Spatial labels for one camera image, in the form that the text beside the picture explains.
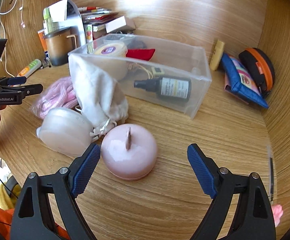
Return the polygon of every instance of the dark green bottle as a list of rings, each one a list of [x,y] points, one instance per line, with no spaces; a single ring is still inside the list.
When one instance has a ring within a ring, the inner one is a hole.
[[[159,98],[169,101],[187,102],[190,97],[191,81],[189,78],[162,76],[153,79],[135,80],[134,87],[155,92]]]

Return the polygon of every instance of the blue pouch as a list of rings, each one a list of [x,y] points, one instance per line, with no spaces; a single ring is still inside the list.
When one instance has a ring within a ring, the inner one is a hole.
[[[268,108],[268,104],[262,98],[255,82],[238,59],[223,53],[221,64],[230,83],[230,86],[226,86],[226,90],[244,101],[254,102],[264,108]]]

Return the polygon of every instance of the metal screw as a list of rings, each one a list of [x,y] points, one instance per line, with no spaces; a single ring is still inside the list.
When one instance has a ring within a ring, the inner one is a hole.
[[[59,170],[60,174],[65,174],[68,171],[68,169],[66,167],[63,167]]]
[[[227,174],[228,173],[228,169],[227,168],[220,168],[220,172],[222,174]]]
[[[31,173],[28,175],[28,177],[29,177],[30,179],[34,178],[35,176],[36,176],[36,173],[35,173],[35,172],[31,172]]]
[[[252,177],[258,179],[260,175],[258,175],[256,172],[252,172]]]

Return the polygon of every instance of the orange sleeve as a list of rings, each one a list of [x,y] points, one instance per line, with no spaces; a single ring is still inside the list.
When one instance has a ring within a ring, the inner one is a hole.
[[[0,209],[0,233],[6,240],[9,240],[10,238],[10,227],[11,220],[13,218],[13,213],[14,209],[9,209],[6,211]],[[66,239],[70,239],[67,232],[63,228],[61,228],[59,225],[56,226],[59,236],[62,236]]]

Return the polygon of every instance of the white drawstring bag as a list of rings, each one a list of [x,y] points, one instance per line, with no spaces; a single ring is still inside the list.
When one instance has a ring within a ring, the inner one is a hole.
[[[70,54],[69,71],[81,113],[93,125],[93,141],[128,118],[128,102],[117,80],[77,54]]]

